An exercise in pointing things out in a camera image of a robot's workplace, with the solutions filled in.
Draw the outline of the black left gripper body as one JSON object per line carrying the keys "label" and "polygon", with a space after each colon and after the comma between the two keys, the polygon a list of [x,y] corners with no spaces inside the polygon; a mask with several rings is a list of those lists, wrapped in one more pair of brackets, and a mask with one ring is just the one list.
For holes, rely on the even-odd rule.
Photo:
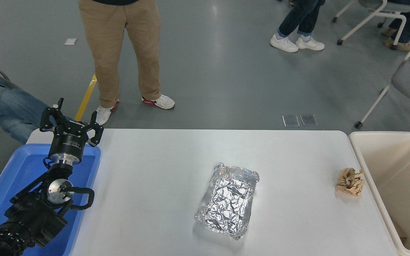
{"label": "black left gripper body", "polygon": [[85,127],[82,123],[67,123],[58,125],[54,129],[54,137],[48,154],[49,158],[58,158],[60,154],[72,155],[75,158],[82,158],[83,151],[88,138],[85,138],[86,132],[78,131]]}

